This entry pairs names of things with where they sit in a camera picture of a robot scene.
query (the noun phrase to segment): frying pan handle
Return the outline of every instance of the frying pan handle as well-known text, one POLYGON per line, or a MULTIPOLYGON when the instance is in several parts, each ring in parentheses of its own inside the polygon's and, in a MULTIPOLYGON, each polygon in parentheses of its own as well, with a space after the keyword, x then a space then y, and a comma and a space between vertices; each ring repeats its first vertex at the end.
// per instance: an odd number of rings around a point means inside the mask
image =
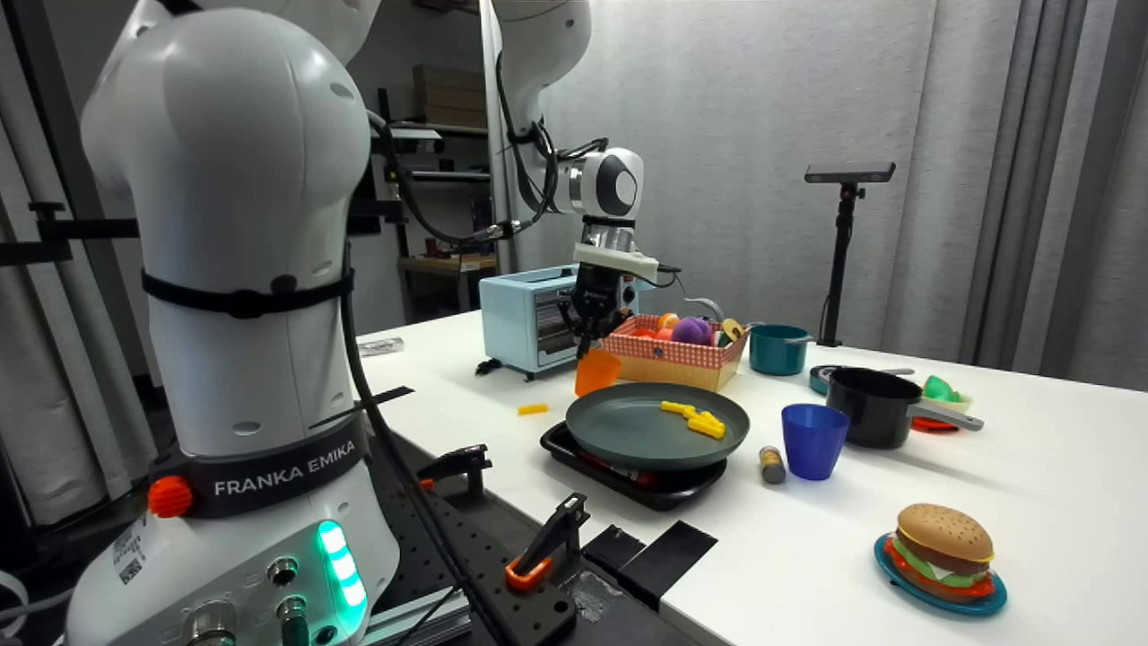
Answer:
POLYGON ((906 406, 911 415, 934 415, 934 418, 942 418, 942 424, 954 424, 954 426, 966 426, 966 432, 982 432, 982 418, 980 415, 960 415, 954 409, 942 409, 942 406, 930 406, 930 403, 913 403, 906 406))

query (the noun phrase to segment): black clamp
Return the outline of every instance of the black clamp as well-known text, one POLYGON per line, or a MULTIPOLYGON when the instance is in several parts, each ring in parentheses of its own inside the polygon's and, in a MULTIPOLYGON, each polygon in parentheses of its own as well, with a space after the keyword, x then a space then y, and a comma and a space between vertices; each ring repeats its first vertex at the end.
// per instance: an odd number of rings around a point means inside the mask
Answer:
POLYGON ((443 476, 467 476, 467 496, 482 496, 482 488, 484 488, 482 471, 489 471, 489 466, 493 466, 489 446, 467 446, 467 448, 443 451, 435 463, 426 463, 421 471, 421 488, 432 491, 443 476))
POLYGON ((501 566, 506 589, 515 597, 550 581, 558 558, 577 557, 577 528, 589 520, 583 496, 570 491, 530 539, 530 545, 501 566))

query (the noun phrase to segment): toy burger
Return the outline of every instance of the toy burger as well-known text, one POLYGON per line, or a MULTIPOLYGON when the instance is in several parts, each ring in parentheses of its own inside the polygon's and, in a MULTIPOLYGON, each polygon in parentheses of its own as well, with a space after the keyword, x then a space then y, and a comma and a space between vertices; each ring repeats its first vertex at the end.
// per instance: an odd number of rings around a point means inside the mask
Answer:
POLYGON ((946 506, 904 506, 874 558, 894 589, 935 609, 992 616, 1008 601, 990 530, 946 506))

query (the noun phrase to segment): black frying pan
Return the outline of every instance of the black frying pan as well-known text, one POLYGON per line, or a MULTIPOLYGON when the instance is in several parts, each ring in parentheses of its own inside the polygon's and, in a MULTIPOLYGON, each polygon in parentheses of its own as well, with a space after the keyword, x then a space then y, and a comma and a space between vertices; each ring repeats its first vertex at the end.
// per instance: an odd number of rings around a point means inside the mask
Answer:
POLYGON ((698 471, 726 459, 751 433, 741 406, 719 391, 683 385, 618 385, 577 398, 567 409, 575 440, 631 471, 698 471), (683 415, 661 409, 661 403, 689 403, 710 409, 726 424, 726 439, 704 439, 686 426, 683 415))

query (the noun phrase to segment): franka emika robot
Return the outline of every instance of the franka emika robot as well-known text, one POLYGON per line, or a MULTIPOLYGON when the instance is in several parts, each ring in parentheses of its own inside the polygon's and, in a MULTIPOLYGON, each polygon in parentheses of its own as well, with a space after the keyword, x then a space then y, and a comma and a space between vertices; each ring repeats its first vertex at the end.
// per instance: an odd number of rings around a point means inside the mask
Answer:
MULTIPOLYGON (((495 9, 530 207, 497 238, 582 211, 583 344, 618 324, 628 277, 661 272, 631 238, 641 161, 601 144, 551 149, 536 119, 589 46, 589 0, 495 9)), ((80 577, 68 646, 356 641, 396 577, 399 542, 361 463, 365 432, 386 426, 356 356, 343 257, 372 120, 343 61, 372 14, 377 0, 139 0, 100 73, 81 144, 139 219, 178 451, 152 475, 152 512, 80 577)))

